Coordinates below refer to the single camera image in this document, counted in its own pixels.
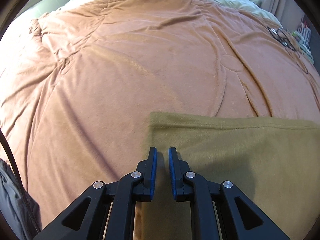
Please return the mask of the mustard brown printed t-shirt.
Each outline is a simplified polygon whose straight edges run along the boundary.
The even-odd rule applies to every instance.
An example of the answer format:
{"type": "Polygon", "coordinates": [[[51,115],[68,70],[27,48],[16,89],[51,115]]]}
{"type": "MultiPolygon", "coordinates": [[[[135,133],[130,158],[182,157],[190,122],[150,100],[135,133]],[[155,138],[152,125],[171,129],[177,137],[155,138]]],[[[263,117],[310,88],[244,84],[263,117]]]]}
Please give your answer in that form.
{"type": "Polygon", "coordinates": [[[273,117],[215,118],[153,112],[145,147],[158,151],[152,202],[140,204],[135,239],[190,239],[188,203],[173,200],[168,150],[207,180],[232,181],[291,239],[319,228],[319,124],[273,117]]]}

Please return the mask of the folded grey clothes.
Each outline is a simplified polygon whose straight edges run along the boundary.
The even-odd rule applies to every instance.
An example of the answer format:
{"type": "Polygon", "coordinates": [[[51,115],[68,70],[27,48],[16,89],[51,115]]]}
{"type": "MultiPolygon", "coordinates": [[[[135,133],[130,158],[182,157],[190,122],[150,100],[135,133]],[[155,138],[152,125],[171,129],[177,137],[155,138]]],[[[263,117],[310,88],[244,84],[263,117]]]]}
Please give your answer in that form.
{"type": "Polygon", "coordinates": [[[16,178],[1,160],[1,239],[33,239],[36,235],[16,178]]]}

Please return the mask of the orange bed blanket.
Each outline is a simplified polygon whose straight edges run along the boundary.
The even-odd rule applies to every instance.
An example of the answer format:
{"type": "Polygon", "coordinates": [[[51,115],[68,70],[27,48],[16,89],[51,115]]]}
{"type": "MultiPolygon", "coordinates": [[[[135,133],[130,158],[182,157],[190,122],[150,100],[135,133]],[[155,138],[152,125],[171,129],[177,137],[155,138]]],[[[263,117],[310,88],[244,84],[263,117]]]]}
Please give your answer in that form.
{"type": "Polygon", "coordinates": [[[1,129],[51,222],[144,159],[153,112],[319,124],[319,75],[274,23],[208,0],[95,0],[1,52],[1,129]]]}

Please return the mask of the white bedside cabinet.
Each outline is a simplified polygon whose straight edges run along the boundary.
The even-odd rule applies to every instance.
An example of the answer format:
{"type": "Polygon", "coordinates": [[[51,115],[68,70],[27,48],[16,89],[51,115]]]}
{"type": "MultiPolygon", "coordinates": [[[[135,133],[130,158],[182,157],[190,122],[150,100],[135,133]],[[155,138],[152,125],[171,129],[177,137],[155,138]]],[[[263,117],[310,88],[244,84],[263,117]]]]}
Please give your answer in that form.
{"type": "Polygon", "coordinates": [[[311,62],[311,64],[314,64],[315,61],[314,61],[314,58],[312,56],[311,51],[308,51],[302,44],[299,43],[299,36],[298,36],[297,31],[294,31],[292,33],[292,36],[296,39],[296,41],[297,41],[302,53],[308,58],[308,60],[311,62]]]}

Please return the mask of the striped gift bag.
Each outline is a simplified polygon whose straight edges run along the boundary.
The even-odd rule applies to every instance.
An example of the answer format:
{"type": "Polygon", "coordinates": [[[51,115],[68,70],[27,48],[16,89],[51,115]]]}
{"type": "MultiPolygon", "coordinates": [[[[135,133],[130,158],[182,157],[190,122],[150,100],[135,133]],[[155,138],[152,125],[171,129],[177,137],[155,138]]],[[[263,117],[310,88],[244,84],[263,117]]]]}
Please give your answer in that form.
{"type": "Polygon", "coordinates": [[[304,18],[302,18],[300,21],[300,24],[297,28],[297,33],[299,36],[299,43],[302,44],[308,51],[311,51],[311,29],[309,28],[307,21],[304,20],[304,18]]]}

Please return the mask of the right pink curtain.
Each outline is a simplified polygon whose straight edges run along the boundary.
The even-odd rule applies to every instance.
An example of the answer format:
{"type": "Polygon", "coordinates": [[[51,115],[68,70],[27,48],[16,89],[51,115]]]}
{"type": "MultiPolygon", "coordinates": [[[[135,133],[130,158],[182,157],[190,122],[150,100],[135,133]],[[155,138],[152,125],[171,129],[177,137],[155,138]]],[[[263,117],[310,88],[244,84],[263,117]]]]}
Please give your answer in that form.
{"type": "Polygon", "coordinates": [[[305,15],[294,0],[263,0],[261,8],[272,13],[289,31],[296,30],[305,15]]]}

